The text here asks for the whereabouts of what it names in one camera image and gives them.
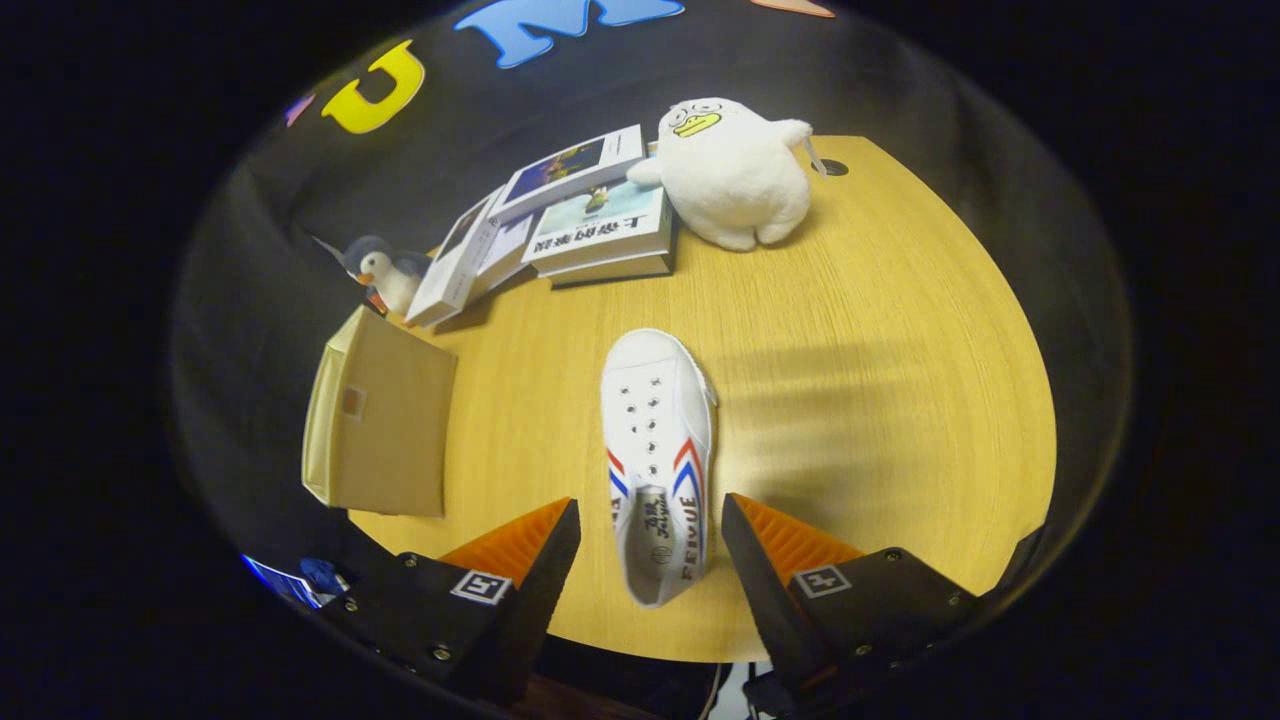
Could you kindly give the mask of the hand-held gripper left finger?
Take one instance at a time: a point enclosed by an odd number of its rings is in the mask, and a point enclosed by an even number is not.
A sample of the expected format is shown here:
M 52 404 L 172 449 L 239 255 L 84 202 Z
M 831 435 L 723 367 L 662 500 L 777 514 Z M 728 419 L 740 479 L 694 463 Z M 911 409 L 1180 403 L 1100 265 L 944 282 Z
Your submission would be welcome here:
M 526 693 L 580 541 L 579 503 L 558 498 L 439 557 L 393 556 L 320 618 L 434 689 L 509 706 Z

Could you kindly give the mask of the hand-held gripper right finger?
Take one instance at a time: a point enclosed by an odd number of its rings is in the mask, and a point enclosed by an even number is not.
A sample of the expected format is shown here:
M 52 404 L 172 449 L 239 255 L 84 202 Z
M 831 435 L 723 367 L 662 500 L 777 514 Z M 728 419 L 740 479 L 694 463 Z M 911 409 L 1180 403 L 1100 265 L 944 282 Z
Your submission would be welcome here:
M 756 633 L 791 691 L 902 667 L 978 605 L 905 548 L 860 551 L 746 495 L 724 496 L 721 530 Z

